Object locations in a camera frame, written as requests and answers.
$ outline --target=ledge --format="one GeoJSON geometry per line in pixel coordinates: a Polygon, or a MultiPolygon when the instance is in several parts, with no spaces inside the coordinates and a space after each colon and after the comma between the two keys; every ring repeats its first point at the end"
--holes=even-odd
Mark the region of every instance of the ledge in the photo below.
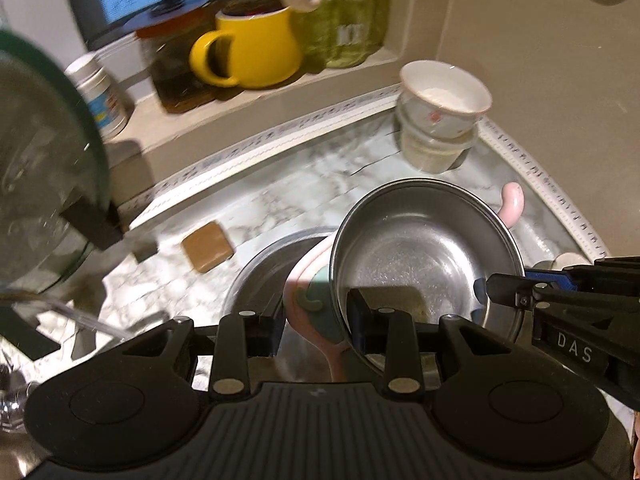
{"type": "Polygon", "coordinates": [[[113,201],[121,205],[263,130],[395,84],[400,64],[382,48],[356,67],[305,74],[275,89],[235,91],[184,114],[167,114],[153,95],[136,105],[129,124],[106,143],[113,201]]]}

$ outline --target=mug handle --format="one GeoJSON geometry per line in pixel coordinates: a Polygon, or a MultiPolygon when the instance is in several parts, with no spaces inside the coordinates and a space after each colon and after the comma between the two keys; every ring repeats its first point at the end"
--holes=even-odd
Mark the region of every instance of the mug handle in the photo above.
{"type": "Polygon", "coordinates": [[[223,88],[238,86],[240,82],[237,77],[220,77],[214,74],[209,68],[207,61],[207,54],[215,41],[220,38],[229,38],[232,40],[234,37],[235,34],[231,30],[212,30],[196,40],[189,53],[189,66],[199,79],[210,85],[222,86],[223,88]]]}

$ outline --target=stainless steel pot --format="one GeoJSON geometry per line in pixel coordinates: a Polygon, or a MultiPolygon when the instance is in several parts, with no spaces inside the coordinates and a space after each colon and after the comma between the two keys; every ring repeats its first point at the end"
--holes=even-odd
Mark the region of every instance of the stainless steel pot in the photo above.
{"type": "MultiPolygon", "coordinates": [[[[515,340],[523,313],[491,304],[484,283],[494,272],[524,276],[498,215],[461,187],[412,178],[373,190],[351,209],[335,238],[329,281],[347,330],[347,292],[359,288],[371,308],[405,310],[432,323],[459,314],[515,340]]],[[[425,367],[434,371],[434,363],[425,367]]]]}

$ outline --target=white cup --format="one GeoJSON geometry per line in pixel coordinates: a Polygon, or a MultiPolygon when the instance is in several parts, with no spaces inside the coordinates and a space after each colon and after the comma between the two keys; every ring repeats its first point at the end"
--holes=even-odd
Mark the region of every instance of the white cup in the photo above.
{"type": "Polygon", "coordinates": [[[440,61],[412,61],[400,71],[400,102],[417,128],[440,139],[467,133],[491,108],[491,93],[469,72],[440,61]]]}

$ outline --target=gray marble surface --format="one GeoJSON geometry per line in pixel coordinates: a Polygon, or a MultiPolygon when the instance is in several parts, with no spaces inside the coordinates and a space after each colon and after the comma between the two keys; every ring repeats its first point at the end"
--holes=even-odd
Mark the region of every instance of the gray marble surface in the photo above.
{"type": "MultiPolygon", "coordinates": [[[[399,178],[429,176],[402,158],[392,112],[367,118],[290,152],[271,158],[172,210],[155,224],[131,232],[107,253],[94,253],[75,276],[68,295],[76,307],[119,327],[149,328],[173,316],[196,325],[215,324],[224,314],[226,292],[261,249],[293,232],[338,226],[369,191],[399,178]],[[217,221],[236,254],[207,274],[191,269],[180,246],[191,231],[217,221]],[[153,241],[158,252],[138,263],[132,251],[153,241]]],[[[519,181],[525,191],[523,218],[512,229],[526,266],[580,252],[575,241],[542,200],[489,147],[479,142],[456,170],[436,178],[468,189],[494,210],[500,188],[519,181]]],[[[89,358],[93,335],[74,336],[71,322],[41,314],[40,330],[61,342],[62,350],[36,363],[7,343],[0,360],[19,368],[26,380],[43,381],[89,358]]],[[[97,347],[108,338],[97,335],[97,347]]],[[[205,388],[207,362],[198,367],[194,386],[205,388]]]]}

